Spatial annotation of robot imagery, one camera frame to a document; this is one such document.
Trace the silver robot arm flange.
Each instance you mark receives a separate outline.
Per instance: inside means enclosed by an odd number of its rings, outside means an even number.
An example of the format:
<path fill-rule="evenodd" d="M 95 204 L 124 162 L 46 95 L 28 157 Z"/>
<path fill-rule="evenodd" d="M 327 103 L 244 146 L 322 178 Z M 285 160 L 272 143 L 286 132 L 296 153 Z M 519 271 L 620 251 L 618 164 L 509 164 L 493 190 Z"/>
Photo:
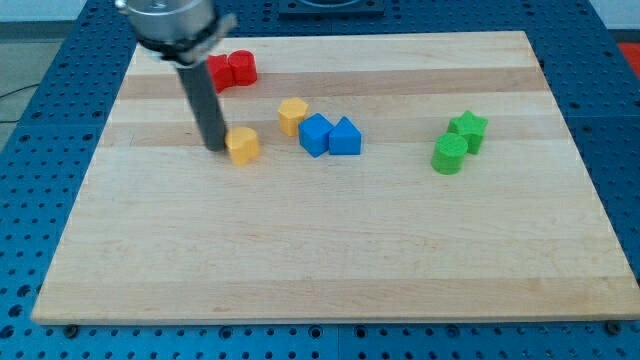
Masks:
<path fill-rule="evenodd" d="M 115 0 L 138 43 L 160 60 L 190 68 L 237 26 L 233 13 L 221 14 L 214 0 Z"/>

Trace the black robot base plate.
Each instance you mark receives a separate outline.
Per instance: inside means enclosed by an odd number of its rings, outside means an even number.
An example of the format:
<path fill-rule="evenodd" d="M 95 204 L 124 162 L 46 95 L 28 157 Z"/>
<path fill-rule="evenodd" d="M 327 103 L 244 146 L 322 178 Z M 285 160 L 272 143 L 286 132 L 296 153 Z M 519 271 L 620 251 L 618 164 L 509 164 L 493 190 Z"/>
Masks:
<path fill-rule="evenodd" d="M 284 16 L 380 15 L 384 0 L 278 0 L 278 14 Z"/>

